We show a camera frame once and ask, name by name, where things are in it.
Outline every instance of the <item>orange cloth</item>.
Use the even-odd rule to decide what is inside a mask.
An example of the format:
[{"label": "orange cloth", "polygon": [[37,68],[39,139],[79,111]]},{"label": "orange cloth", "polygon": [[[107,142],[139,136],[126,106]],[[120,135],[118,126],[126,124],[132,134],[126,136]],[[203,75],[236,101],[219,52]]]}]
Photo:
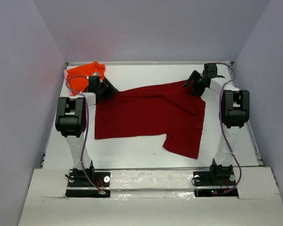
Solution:
[{"label": "orange cloth", "polygon": [[[72,77],[75,77],[76,75],[91,76],[95,72],[98,72],[100,74],[100,79],[103,80],[105,78],[104,71],[105,65],[100,65],[97,61],[94,61],[92,64],[82,65],[67,70],[67,80],[71,79]],[[84,78],[75,78],[69,82],[69,86],[72,89],[81,92],[88,86],[88,80]]]}]

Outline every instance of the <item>dark red cloth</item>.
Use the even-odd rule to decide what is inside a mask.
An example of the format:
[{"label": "dark red cloth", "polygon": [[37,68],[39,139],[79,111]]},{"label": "dark red cloth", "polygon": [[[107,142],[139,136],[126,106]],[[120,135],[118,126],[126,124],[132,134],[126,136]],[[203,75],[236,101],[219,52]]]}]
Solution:
[{"label": "dark red cloth", "polygon": [[96,105],[95,139],[166,133],[163,147],[197,159],[205,102],[185,81],[117,92]]}]

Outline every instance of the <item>purple cable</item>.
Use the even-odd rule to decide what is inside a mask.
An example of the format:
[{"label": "purple cable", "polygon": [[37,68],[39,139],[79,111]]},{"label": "purple cable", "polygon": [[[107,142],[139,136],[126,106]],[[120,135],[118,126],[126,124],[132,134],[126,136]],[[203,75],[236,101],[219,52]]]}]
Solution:
[{"label": "purple cable", "polygon": [[235,74],[235,71],[229,65],[227,65],[225,63],[215,62],[215,64],[217,64],[217,65],[225,65],[225,66],[227,66],[227,68],[229,68],[233,72],[233,78],[231,80],[227,81],[222,86],[222,88],[220,90],[220,95],[219,95],[219,120],[220,120],[220,127],[221,127],[221,132],[222,132],[223,138],[225,139],[225,142],[226,142],[230,152],[232,153],[235,162],[237,163],[237,166],[239,168],[239,173],[240,173],[239,178],[238,178],[236,184],[230,190],[228,190],[227,192],[223,192],[223,193],[218,194],[218,195],[224,195],[224,194],[227,194],[227,193],[231,192],[232,190],[234,190],[237,187],[237,185],[239,184],[239,182],[241,180],[241,177],[242,177],[242,168],[241,168],[240,164],[238,163],[238,160],[237,160],[236,156],[233,154],[233,149],[232,149],[230,143],[228,142],[228,140],[226,138],[225,130],[223,128],[223,124],[222,124],[222,120],[221,120],[221,101],[222,101],[223,90],[225,89],[225,86],[228,83],[230,83],[230,82],[232,82],[232,81],[234,81],[236,79],[236,74]]},{"label": "purple cable", "polygon": [[81,95],[82,97],[85,98],[85,101],[86,101],[86,116],[87,116],[87,122],[86,122],[85,139],[84,139],[84,143],[83,143],[83,147],[82,147],[82,152],[81,152],[81,166],[82,166],[83,172],[84,172],[84,174],[85,174],[85,177],[86,177],[86,179],[89,181],[89,183],[90,183],[93,187],[97,188],[99,191],[103,191],[102,189],[100,189],[99,187],[97,187],[97,186],[91,181],[91,179],[89,178],[89,176],[88,176],[88,174],[87,174],[87,172],[86,172],[86,169],[85,169],[85,167],[84,167],[83,156],[84,156],[84,151],[85,151],[86,142],[87,142],[87,136],[88,136],[88,130],[89,130],[89,107],[88,107],[88,102],[87,102],[86,96],[85,96],[83,93],[79,93],[78,91],[72,89],[72,88],[68,85],[68,83],[69,83],[72,79],[74,79],[74,78],[86,78],[86,76],[76,75],[76,76],[72,77],[71,79],[68,79],[68,80],[66,81],[66,83],[65,83],[65,84],[66,84],[66,87],[67,87],[69,90],[71,90],[72,92],[75,92],[76,94]]}]

